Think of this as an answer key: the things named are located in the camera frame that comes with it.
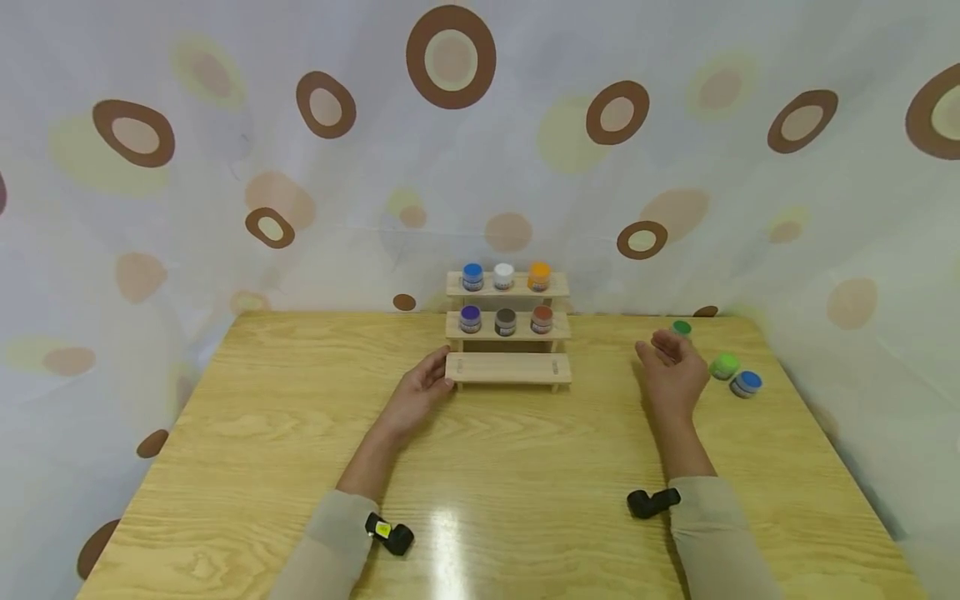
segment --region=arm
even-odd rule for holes
[[[336,490],[321,500],[303,538],[276,578],[271,600],[346,600],[372,544],[364,527],[379,513],[396,457],[433,409],[450,394],[444,379],[449,347],[427,355],[396,385],[379,418],[350,459]]]
[[[668,485],[681,502],[670,531],[692,600],[782,598],[730,484],[717,477],[693,426],[693,409],[709,381],[707,364],[686,338],[657,331],[637,342],[646,373],[650,418]]]

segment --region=curtain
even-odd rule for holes
[[[570,311],[754,319],[960,584],[957,3],[0,14],[3,597],[73,597],[235,315],[443,310],[445,271],[538,259]]]

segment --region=green lid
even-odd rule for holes
[[[736,371],[740,368],[740,361],[736,356],[724,352],[713,359],[713,367],[721,371]]]
[[[690,331],[693,331],[693,327],[686,321],[674,321],[673,330],[681,335],[687,335]]]

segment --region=wooden step rack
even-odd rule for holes
[[[454,306],[466,306],[474,299],[483,299],[486,303],[497,298],[538,300],[536,304],[552,306],[553,300],[568,298],[570,288],[566,275],[553,273],[550,287],[535,292],[527,287],[527,274],[515,273],[514,285],[508,290],[493,287],[493,273],[484,273],[484,286],[476,292],[464,289],[460,273],[451,271],[446,274],[446,295],[454,300]],[[530,328],[530,311],[516,312],[516,331],[503,337],[493,328],[495,311],[482,311],[482,326],[476,333],[465,333],[460,328],[460,311],[446,313],[446,339],[454,348],[446,356],[446,376],[457,382],[457,389],[463,390],[465,383],[520,383],[549,385],[557,392],[561,385],[572,381],[570,361],[566,354],[558,352],[561,342],[570,339],[570,320],[564,312],[553,312],[553,328],[547,333],[536,333]],[[543,352],[468,352],[467,342],[542,342]]]

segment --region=shelf tier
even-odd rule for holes
[[[534,292],[527,287],[527,274],[514,273],[514,285],[509,290],[498,290],[493,287],[493,273],[483,274],[483,289],[469,292],[460,282],[460,272],[450,271],[446,274],[446,294],[450,298],[567,298],[570,295],[570,286],[566,282],[566,273],[550,275],[550,287],[542,292]]]
[[[483,326],[476,333],[465,333],[460,328],[460,312],[450,311],[446,313],[446,339],[447,340],[477,340],[477,341],[497,341],[497,342],[555,342],[557,340],[570,339],[570,321],[566,313],[553,313],[553,329],[547,333],[536,333],[530,328],[529,312],[516,313],[516,331],[513,335],[503,337],[497,335],[493,329],[495,312],[484,311],[480,313]]]
[[[566,354],[450,352],[446,376],[464,383],[533,383],[556,387],[572,381]]]

